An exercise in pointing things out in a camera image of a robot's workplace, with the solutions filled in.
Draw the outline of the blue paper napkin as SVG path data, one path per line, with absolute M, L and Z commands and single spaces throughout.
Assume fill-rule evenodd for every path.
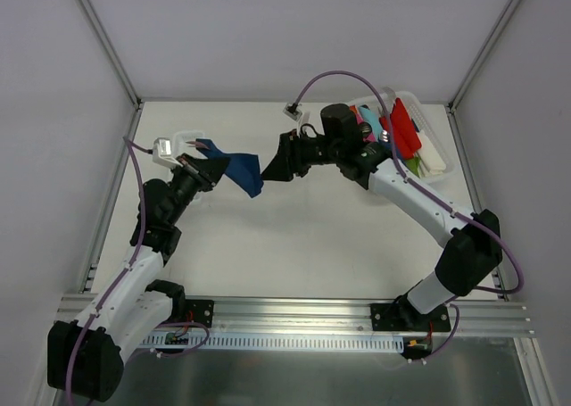
M 212 140 L 199 138 L 204 145 L 200 152 L 208 159 L 229 158 L 225 175 L 244 190 L 251 198 L 262 192 L 263 180 L 261 178 L 260 159 L 253 153 L 226 153 L 220 150 Z

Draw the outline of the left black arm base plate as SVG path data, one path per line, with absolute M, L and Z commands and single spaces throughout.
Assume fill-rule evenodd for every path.
M 181 321 L 183 323 L 199 323 L 211 328 L 214 317 L 215 302 L 207 299 L 188 299 L 182 308 Z

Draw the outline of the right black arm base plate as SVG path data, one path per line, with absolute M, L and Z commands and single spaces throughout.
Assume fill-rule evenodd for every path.
M 444 305 L 427 314 L 399 302 L 371 303 L 369 305 L 371 326 L 379 332 L 428 332 L 448 333 L 451 319 Z

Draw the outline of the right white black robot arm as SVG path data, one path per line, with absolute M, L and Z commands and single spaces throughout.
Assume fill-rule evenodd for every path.
M 359 122 L 346 104 L 320 112 L 323 131 L 306 133 L 307 124 L 280 135 L 277 153 L 261 177 L 289 182 L 315 165 L 334 164 L 345 178 L 381 195 L 422 226 L 443 252 L 434 270 L 398 296 L 373 326 L 421 331 L 432 313 L 449 300 L 475 290 L 502 260 L 500 224 L 488 210 L 465 216 L 432 187 L 400 166 L 391 150 L 366 137 L 372 128 Z

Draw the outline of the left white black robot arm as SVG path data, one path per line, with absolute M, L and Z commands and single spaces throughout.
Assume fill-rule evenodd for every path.
M 184 320 L 183 287 L 158 276 L 178 246 L 178 220 L 197 194 L 219 183 L 229 163 L 183 153 L 171 166 L 171 181 L 139 180 L 137 224 L 118 272 L 72 321 L 57 320 L 48 333 L 49 386 L 105 402 L 145 337 L 161 323 Z

